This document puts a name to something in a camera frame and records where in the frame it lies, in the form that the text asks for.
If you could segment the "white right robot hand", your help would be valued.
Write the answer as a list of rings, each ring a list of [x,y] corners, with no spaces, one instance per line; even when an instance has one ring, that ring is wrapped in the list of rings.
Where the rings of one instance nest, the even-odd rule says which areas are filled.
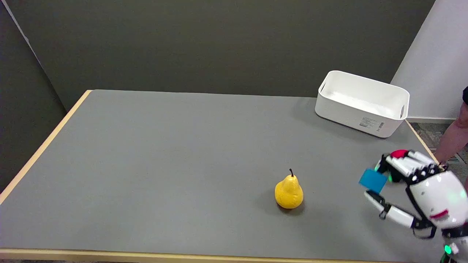
[[[404,183],[405,193],[418,212],[414,215],[381,196],[387,182]],[[407,228],[437,229],[445,240],[467,237],[467,193],[456,175],[423,153],[400,149],[383,154],[373,169],[359,180],[365,197],[378,210],[382,220],[390,219]]]

